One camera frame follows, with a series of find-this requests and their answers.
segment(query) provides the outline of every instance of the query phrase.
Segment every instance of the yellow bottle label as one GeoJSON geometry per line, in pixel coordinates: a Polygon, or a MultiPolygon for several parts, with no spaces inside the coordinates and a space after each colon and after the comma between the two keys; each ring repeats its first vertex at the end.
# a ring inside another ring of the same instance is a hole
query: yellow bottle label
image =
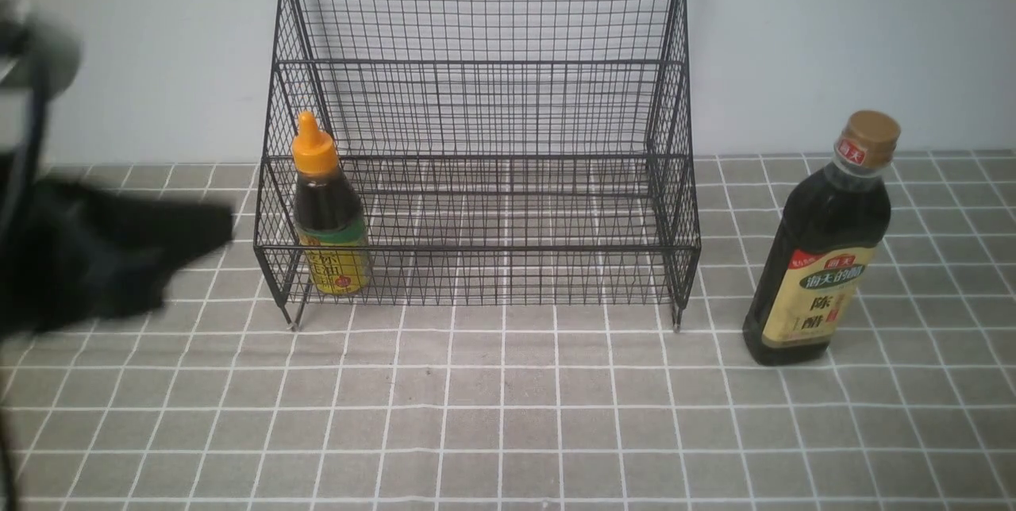
{"type": "Polygon", "coordinates": [[[829,340],[873,255],[874,248],[842,248],[822,255],[795,251],[762,329],[762,342],[779,348],[829,340]]]}
{"type": "Polygon", "coordinates": [[[358,219],[341,232],[300,231],[299,236],[301,245],[323,248],[306,250],[311,280],[318,291],[329,295],[352,295],[367,286],[371,277],[371,260],[363,219],[358,219]]]}

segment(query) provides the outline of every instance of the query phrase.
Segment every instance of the wire mesh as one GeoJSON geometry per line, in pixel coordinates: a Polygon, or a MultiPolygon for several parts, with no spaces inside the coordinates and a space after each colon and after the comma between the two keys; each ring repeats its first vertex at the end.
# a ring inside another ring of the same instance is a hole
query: wire mesh
{"type": "Polygon", "coordinates": [[[279,306],[686,305],[700,249],[685,0],[278,0],[255,251],[279,306]],[[370,285],[320,293],[295,118],[363,197],[370,285]]]}

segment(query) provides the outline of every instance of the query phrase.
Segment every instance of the dark liquid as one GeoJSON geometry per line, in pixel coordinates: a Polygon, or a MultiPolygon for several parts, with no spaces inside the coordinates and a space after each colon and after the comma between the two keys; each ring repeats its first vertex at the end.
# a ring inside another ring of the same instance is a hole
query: dark liquid
{"type": "Polygon", "coordinates": [[[824,254],[838,248],[874,248],[889,228],[890,213],[889,195],[880,178],[856,178],[830,164],[799,183],[787,197],[745,318],[745,342],[757,363],[773,366],[810,361],[821,357],[829,345],[826,339],[773,348],[762,341],[765,322],[793,252],[824,254]]]}
{"type": "Polygon", "coordinates": [[[344,230],[364,214],[360,196],[339,170],[323,176],[298,175],[295,203],[298,225],[312,232],[344,230]]]}

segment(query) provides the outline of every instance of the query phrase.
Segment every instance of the vinegar bottle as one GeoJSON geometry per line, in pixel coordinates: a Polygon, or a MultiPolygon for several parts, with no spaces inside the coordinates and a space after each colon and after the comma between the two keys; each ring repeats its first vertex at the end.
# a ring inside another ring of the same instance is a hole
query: vinegar bottle
{"type": "Polygon", "coordinates": [[[790,192],[743,327],[757,363],[825,353],[889,228],[881,175],[898,138],[899,124],[885,114],[853,113],[833,159],[790,192]]]}

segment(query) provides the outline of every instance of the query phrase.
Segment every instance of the gray tiled surface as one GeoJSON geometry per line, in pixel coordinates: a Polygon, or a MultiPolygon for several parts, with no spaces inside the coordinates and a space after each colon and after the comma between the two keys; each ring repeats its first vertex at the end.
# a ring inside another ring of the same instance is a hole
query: gray tiled surface
{"type": "Polygon", "coordinates": [[[61,169],[233,200],[239,243],[160,315],[8,343],[27,508],[1013,509],[1016,156],[900,155],[831,353],[761,369],[741,320],[777,204],[822,163],[696,161],[679,335],[652,306],[319,306],[292,335],[253,298],[253,167],[61,169]]]}

